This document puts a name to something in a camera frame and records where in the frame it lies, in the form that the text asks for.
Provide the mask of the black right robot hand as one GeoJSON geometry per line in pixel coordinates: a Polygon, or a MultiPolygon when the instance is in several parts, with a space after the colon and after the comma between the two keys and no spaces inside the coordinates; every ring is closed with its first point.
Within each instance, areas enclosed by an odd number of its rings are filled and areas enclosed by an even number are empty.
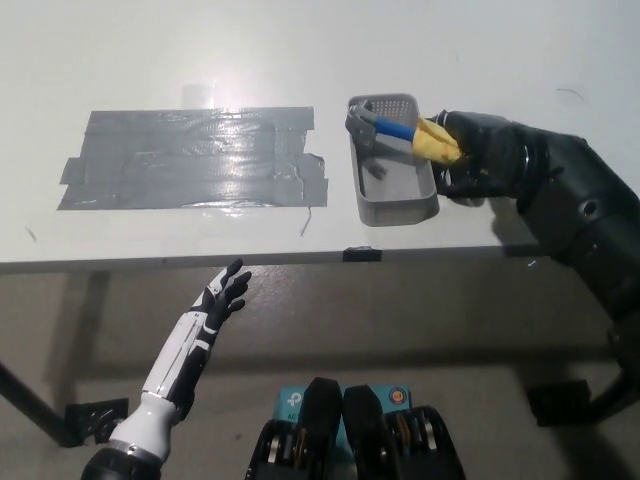
{"type": "Polygon", "coordinates": [[[491,114],[446,110],[434,119],[462,152],[450,165],[433,165],[438,194],[459,201],[518,196],[528,154],[514,122],[491,114]]]}

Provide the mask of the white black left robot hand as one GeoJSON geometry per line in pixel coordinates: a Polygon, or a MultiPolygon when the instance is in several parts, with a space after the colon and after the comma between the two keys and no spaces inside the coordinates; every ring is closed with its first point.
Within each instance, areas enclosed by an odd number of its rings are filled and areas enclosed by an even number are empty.
{"type": "Polygon", "coordinates": [[[243,272],[242,267],[243,261],[237,259],[224,268],[182,314],[144,383],[145,392],[179,410],[190,407],[221,327],[245,306],[242,296],[251,273],[243,272]]]}

